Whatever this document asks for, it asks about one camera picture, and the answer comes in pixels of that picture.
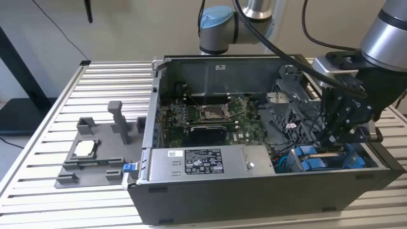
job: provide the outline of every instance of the gray plastic post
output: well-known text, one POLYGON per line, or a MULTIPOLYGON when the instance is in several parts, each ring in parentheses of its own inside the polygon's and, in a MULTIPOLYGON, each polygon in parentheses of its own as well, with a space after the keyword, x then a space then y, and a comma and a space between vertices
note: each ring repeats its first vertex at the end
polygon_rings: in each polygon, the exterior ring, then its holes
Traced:
POLYGON ((127 133, 127 122, 121 115, 121 101, 109 101, 108 112, 113 114, 115 127, 112 129, 117 130, 120 133, 123 144, 129 144, 129 136, 127 133))

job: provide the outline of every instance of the white wall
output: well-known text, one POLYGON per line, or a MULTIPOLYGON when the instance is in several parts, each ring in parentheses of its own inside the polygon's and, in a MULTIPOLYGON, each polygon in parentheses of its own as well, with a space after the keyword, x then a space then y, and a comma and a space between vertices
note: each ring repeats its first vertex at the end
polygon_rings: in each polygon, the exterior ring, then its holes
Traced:
MULTIPOLYGON (((310 35, 327 43, 360 47, 362 38, 386 0, 310 0, 306 22, 310 35)), ((302 30, 303 0, 286 0, 286 12, 276 37, 276 45, 287 53, 306 57, 334 49, 312 43, 302 30)))
MULTIPOLYGON (((143 61, 165 54, 197 54, 200 0, 93 0, 93 23, 83 0, 37 0, 69 39, 93 61, 143 61)), ((207 7, 232 5, 207 0, 207 7)), ((84 59, 31 0, 0 0, 3 27, 48 96, 59 96, 84 59)), ((235 45, 229 53, 262 53, 235 45)), ((0 70, 0 101, 27 97, 8 70, 0 70)))

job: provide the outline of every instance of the screw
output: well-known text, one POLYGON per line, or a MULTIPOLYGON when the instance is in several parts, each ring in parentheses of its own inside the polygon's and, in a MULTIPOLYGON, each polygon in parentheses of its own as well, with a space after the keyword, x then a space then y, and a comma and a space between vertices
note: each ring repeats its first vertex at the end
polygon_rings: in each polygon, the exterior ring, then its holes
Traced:
POLYGON ((252 169, 255 167, 255 164, 252 162, 249 162, 249 163, 247 162, 245 165, 247 165, 247 169, 252 169))

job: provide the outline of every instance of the white label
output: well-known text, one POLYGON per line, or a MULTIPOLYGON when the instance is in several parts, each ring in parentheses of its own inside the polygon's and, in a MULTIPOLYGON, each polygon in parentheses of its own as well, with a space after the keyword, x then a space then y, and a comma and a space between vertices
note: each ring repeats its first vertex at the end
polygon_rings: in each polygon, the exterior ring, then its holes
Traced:
POLYGON ((223 65, 215 65, 215 70, 225 70, 227 69, 227 66, 223 64, 223 65))
POLYGON ((287 123, 287 125, 286 125, 286 129, 292 129, 295 127, 298 127, 298 125, 295 125, 295 123, 287 123))
POLYGON ((168 150, 168 156, 184 156, 184 150, 168 150))

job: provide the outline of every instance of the motherboard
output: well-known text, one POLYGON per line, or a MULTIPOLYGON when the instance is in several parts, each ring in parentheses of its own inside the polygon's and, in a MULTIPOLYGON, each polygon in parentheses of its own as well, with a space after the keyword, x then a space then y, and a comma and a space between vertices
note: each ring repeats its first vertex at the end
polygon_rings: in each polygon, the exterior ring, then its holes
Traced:
POLYGON ((164 147, 264 145, 267 130, 251 96, 171 99, 161 106, 164 147))

